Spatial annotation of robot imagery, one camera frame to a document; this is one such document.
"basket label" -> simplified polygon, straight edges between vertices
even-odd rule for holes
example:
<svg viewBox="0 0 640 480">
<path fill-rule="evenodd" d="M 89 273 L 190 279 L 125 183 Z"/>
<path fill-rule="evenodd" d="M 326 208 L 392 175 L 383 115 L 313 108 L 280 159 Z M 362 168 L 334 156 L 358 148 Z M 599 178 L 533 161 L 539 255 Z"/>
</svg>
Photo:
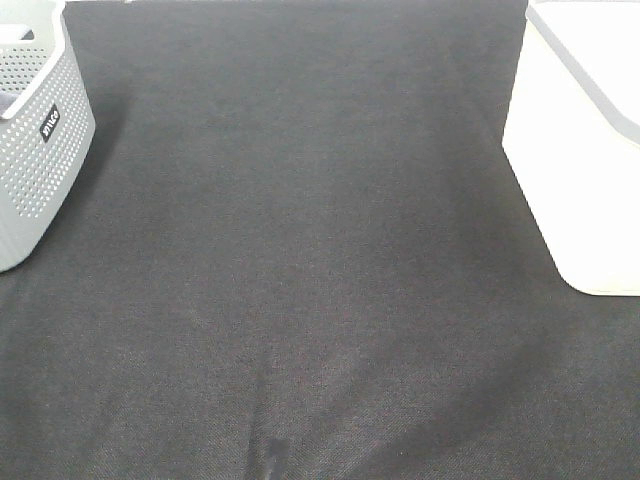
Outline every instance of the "basket label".
<svg viewBox="0 0 640 480">
<path fill-rule="evenodd" d="M 49 111 L 49 115 L 45 119 L 44 123 L 40 126 L 40 135 L 42 135 L 42 139 L 45 143 L 49 141 L 51 135 L 53 135 L 53 131 L 56 129 L 56 126 L 60 122 L 60 112 L 58 111 L 58 107 L 56 104 L 53 104 L 51 110 Z"/>
</svg>

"container lid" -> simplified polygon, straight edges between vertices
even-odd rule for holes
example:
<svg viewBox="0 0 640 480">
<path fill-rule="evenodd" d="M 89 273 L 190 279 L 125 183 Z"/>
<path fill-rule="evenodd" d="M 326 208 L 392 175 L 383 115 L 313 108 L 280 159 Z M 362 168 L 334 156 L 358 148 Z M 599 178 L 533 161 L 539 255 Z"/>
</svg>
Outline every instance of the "container lid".
<svg viewBox="0 0 640 480">
<path fill-rule="evenodd" d="M 527 18 L 609 123 L 640 144 L 640 0 L 531 0 Z"/>
</svg>

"black fabric surface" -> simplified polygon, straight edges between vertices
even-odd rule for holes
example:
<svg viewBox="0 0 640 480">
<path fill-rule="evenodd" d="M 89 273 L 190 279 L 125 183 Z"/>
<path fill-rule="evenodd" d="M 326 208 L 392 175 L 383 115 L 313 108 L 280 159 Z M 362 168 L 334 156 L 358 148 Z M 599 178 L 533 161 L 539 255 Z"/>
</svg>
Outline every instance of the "black fabric surface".
<svg viewBox="0 0 640 480">
<path fill-rule="evenodd" d="M 0 478 L 638 478 L 640 301 L 500 146 L 524 9 L 69 6 L 98 130 L 0 276 Z"/>
</svg>

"white plastic container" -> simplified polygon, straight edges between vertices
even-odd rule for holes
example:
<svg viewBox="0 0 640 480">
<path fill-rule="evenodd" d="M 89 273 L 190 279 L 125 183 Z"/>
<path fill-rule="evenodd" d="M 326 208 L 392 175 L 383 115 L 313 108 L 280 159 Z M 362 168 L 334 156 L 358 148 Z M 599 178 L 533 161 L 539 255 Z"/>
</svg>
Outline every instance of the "white plastic container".
<svg viewBox="0 0 640 480">
<path fill-rule="evenodd" d="M 57 0 L 0 0 L 0 271 L 36 246 L 95 130 L 64 7 Z"/>
<path fill-rule="evenodd" d="M 640 295 L 640 2 L 532 1 L 503 146 L 562 275 Z"/>
</svg>

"gray plastic basket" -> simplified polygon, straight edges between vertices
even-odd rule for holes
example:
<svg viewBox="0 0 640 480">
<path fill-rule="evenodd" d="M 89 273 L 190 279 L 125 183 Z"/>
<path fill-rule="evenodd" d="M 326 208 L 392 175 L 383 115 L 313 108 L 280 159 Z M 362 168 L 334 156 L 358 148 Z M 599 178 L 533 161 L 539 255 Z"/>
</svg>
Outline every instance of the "gray plastic basket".
<svg viewBox="0 0 640 480">
<path fill-rule="evenodd" d="M 62 17 L 65 2 L 0 4 L 2 271 L 24 260 L 53 220 L 95 121 Z"/>
</svg>

